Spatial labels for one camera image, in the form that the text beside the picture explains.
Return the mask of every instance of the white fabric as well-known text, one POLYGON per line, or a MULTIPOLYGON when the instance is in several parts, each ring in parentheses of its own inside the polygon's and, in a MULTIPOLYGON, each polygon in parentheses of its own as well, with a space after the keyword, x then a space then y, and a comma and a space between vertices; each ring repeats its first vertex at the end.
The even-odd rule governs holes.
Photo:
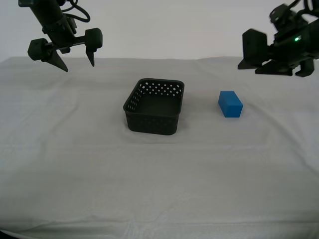
POLYGON ((0 64, 0 230, 29 239, 318 239, 319 71, 240 58, 0 64), (178 131, 131 132, 141 78, 185 83, 178 131), (226 119, 220 91, 244 104, 226 119))

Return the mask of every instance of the black plastic basket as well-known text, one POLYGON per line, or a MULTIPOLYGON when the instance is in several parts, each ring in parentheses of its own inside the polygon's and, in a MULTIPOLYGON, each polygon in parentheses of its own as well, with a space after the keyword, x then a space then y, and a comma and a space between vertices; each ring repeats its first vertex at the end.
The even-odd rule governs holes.
POLYGON ((129 129, 162 135, 176 133, 183 94, 181 81, 139 80, 123 107, 129 129))

